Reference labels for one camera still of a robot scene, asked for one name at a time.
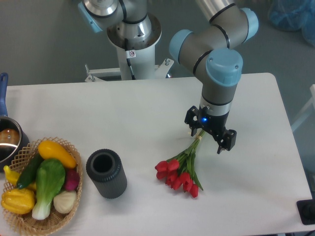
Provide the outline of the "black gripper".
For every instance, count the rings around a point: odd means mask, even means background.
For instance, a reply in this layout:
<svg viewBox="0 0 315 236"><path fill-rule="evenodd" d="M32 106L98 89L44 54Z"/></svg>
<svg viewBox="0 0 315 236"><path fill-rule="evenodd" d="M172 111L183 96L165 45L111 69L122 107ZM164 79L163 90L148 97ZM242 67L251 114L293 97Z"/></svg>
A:
<svg viewBox="0 0 315 236"><path fill-rule="evenodd" d="M230 151L236 143L236 130L226 129L225 125L230 111L230 104L201 104L199 109L192 106L187 110L185 124L191 129L193 137L199 128L211 134L218 144L217 154L223 150Z"/></svg>

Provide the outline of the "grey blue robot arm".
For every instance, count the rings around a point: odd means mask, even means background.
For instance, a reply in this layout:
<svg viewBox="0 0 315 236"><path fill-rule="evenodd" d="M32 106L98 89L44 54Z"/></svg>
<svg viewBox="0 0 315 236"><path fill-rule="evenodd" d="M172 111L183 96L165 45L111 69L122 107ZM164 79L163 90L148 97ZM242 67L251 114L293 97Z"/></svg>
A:
<svg viewBox="0 0 315 236"><path fill-rule="evenodd" d="M257 33L258 19L232 0L199 0L197 4L209 27L201 33L183 29L169 44L172 58L203 85L200 105L187 111L185 123L192 134L203 129L213 136L219 150L230 150L237 133L225 124L243 67L234 48ZM105 31L116 47L123 80L155 77L161 26L148 12L145 0L83 0L78 9L93 31Z"/></svg>

